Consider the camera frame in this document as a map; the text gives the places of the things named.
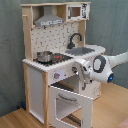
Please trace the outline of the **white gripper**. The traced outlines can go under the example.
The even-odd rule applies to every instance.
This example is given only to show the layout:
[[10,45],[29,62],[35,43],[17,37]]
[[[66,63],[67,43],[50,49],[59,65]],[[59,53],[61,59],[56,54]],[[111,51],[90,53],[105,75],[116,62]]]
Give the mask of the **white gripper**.
[[90,69],[91,64],[89,61],[85,59],[76,59],[75,60],[75,67],[78,72],[78,76],[81,82],[89,84],[90,83]]

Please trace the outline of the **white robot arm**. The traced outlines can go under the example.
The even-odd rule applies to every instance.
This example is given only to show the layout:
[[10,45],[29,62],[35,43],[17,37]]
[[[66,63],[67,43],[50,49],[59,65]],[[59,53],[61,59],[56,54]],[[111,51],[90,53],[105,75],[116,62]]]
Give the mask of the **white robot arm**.
[[77,59],[72,70],[83,83],[90,83],[92,80],[110,83],[114,78],[112,69],[126,62],[128,62],[128,51],[116,56],[98,55],[93,59],[93,63]]

